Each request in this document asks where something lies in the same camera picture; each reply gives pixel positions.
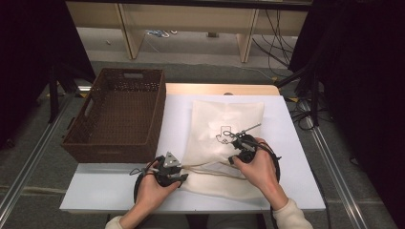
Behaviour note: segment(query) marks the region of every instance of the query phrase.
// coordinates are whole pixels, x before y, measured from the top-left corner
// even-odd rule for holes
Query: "white table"
[[[325,204],[310,171],[300,140],[280,95],[168,94],[157,155],[167,151],[182,159],[194,99],[220,102],[265,102],[261,137],[281,156],[281,180],[287,195],[304,211],[324,210]],[[71,213],[123,213],[133,205],[137,176],[143,164],[79,164],[60,206]],[[156,213],[257,213],[269,209],[264,198],[234,200],[183,191],[173,193]]]

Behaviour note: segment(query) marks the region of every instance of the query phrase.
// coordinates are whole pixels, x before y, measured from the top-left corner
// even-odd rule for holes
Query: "sleeve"
[[[119,224],[120,219],[121,217],[111,219],[109,222],[107,222],[107,225],[105,225],[105,229],[122,229],[121,224]]]
[[[307,229],[312,225],[305,219],[304,213],[298,208],[293,199],[289,199],[286,206],[274,211],[273,216],[277,221],[279,229]]]

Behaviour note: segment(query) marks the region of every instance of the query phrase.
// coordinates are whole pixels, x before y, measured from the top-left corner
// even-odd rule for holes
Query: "brown wicker basket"
[[[103,69],[61,145],[79,163],[152,161],[165,98],[162,70]]]

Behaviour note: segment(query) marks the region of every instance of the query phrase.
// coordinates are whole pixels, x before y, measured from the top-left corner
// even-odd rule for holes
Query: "drawstring bag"
[[[262,122],[265,104],[193,101],[191,129],[182,164],[188,174],[182,189],[222,198],[260,198],[263,195],[228,158],[237,155],[224,133],[236,134]],[[260,136],[260,127],[247,132]]]

